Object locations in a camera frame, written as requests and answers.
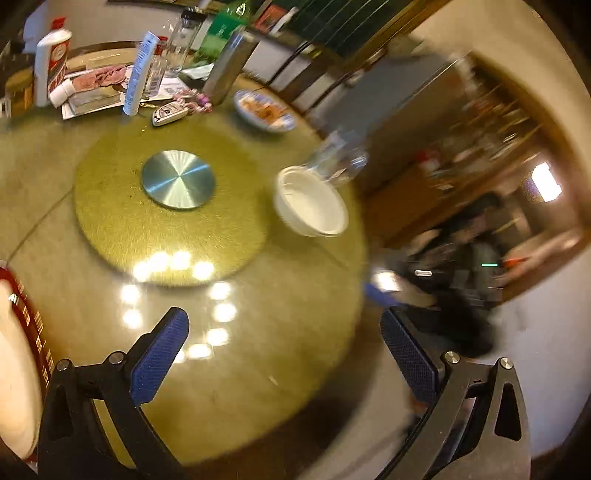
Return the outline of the cream plastic bowl with tab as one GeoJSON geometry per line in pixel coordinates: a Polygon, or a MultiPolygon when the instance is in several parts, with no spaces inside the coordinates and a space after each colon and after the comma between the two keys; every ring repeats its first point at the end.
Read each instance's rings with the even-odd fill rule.
{"type": "Polygon", "coordinates": [[[1,281],[1,439],[21,459],[33,453],[39,435],[42,398],[36,365],[14,311],[16,295],[1,281]]]}

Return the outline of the red scalloped plate left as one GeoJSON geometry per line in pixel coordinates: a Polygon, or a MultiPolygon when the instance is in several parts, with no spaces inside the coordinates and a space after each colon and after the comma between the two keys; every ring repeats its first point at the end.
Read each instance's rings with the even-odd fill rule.
{"type": "Polygon", "coordinates": [[[27,339],[39,378],[41,398],[45,399],[55,370],[55,363],[50,345],[44,336],[42,316],[27,296],[24,285],[4,262],[1,262],[1,280],[8,283],[9,293],[16,297],[12,301],[11,310],[16,315],[20,328],[27,339]]]}

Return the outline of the green round turntable mat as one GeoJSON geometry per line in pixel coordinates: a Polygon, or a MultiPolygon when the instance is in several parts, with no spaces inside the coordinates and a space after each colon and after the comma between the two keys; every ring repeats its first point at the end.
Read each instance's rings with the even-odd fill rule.
{"type": "Polygon", "coordinates": [[[195,118],[110,129],[77,167],[74,209],[103,260],[165,286],[235,273],[270,230],[266,179],[249,148],[195,118]]]}

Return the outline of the tall white blue tube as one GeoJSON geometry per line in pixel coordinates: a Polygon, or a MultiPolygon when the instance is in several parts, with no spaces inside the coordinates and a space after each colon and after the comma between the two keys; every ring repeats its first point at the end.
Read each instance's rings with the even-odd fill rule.
{"type": "Polygon", "coordinates": [[[131,75],[127,82],[127,89],[123,103],[123,113],[127,116],[137,114],[143,95],[150,65],[159,39],[151,31],[147,31],[139,45],[131,75]]]}

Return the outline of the white tray with books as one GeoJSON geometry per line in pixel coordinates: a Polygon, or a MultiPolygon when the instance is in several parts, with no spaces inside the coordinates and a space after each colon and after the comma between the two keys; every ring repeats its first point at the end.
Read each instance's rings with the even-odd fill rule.
{"type": "MultiPolygon", "coordinates": [[[[61,118],[63,120],[69,120],[109,108],[122,107],[130,75],[131,66],[128,66],[125,71],[125,80],[123,82],[74,94],[59,107],[61,118]]],[[[179,78],[164,77],[157,93],[153,96],[143,95],[141,103],[171,100],[176,93],[185,88],[186,84],[179,78]]]]}

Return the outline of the grey refrigerator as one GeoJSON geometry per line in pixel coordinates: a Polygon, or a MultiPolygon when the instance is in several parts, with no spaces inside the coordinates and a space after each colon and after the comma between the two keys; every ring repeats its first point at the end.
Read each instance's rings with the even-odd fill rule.
{"type": "Polygon", "coordinates": [[[415,155],[445,134],[468,103],[455,61],[432,54],[384,59],[320,117],[327,133],[352,132],[369,162],[356,177],[369,194],[402,173],[415,155]]]}

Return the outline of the small white cup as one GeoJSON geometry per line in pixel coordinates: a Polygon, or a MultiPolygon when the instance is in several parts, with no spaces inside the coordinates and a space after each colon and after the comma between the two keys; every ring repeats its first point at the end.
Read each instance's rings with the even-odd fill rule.
{"type": "Polygon", "coordinates": [[[76,89],[73,85],[73,82],[70,79],[66,79],[48,94],[48,98],[50,103],[55,108],[58,108],[75,93],[76,89]]]}

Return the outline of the pink wrapped candies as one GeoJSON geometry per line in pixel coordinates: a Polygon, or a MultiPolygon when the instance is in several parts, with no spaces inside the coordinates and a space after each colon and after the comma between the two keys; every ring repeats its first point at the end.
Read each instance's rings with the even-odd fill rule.
{"type": "Polygon", "coordinates": [[[187,108],[190,115],[212,111],[211,100],[197,89],[181,90],[173,96],[173,100],[187,108]]]}

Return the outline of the small glass red-cap bottle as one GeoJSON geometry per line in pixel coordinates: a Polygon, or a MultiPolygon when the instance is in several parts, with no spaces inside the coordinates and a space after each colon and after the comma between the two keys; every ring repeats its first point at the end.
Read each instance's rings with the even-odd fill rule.
{"type": "Polygon", "coordinates": [[[167,36],[158,37],[158,44],[150,61],[150,67],[142,93],[143,98],[155,97],[158,94],[162,78],[166,71],[167,60],[163,56],[163,51],[166,49],[167,42],[167,36]]]}

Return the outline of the brown glass jar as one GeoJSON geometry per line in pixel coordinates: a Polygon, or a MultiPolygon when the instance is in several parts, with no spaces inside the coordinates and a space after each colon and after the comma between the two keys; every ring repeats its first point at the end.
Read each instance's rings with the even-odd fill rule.
{"type": "Polygon", "coordinates": [[[27,67],[13,73],[5,83],[6,116],[14,118],[26,113],[34,104],[33,69],[27,67]]]}

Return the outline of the pink cloth on tray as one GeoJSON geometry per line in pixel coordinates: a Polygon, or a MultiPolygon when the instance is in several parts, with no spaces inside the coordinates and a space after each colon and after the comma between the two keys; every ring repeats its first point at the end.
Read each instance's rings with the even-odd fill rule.
{"type": "Polygon", "coordinates": [[[76,92],[94,90],[122,83],[126,78],[125,65],[112,65],[94,69],[74,77],[71,82],[76,92]]]}

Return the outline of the blue white food plate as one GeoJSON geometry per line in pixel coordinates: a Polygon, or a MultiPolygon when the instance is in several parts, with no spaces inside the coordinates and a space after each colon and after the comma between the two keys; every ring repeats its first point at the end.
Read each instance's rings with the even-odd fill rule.
{"type": "Polygon", "coordinates": [[[287,107],[269,95],[252,90],[238,90],[232,97],[238,116],[249,125],[267,133],[281,134],[297,126],[287,107]]]}

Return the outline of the white red liquor bottle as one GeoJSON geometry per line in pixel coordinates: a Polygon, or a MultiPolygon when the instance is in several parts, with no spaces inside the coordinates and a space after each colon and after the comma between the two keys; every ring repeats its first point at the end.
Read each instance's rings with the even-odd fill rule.
{"type": "Polygon", "coordinates": [[[45,107],[49,94],[63,81],[72,32],[64,27],[66,18],[52,21],[50,31],[37,43],[34,63],[35,105],[45,107]]]}

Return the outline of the steel thermos flask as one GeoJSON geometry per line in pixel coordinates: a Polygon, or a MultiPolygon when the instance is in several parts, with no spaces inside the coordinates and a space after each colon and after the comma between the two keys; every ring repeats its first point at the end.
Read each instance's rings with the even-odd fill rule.
{"type": "Polygon", "coordinates": [[[259,40],[249,31],[240,30],[231,35],[202,87],[202,93],[212,106],[221,104],[228,96],[231,86],[257,45],[259,40]]]}

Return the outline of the red box on sill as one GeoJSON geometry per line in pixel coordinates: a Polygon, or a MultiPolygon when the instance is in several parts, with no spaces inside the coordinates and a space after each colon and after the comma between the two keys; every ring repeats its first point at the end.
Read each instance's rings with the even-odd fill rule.
{"type": "Polygon", "coordinates": [[[254,23],[254,28],[260,32],[263,32],[264,34],[267,34],[286,14],[287,10],[283,7],[280,7],[276,4],[270,4],[270,6],[267,6],[266,10],[263,11],[263,14],[260,15],[256,20],[256,23],[254,23]]]}

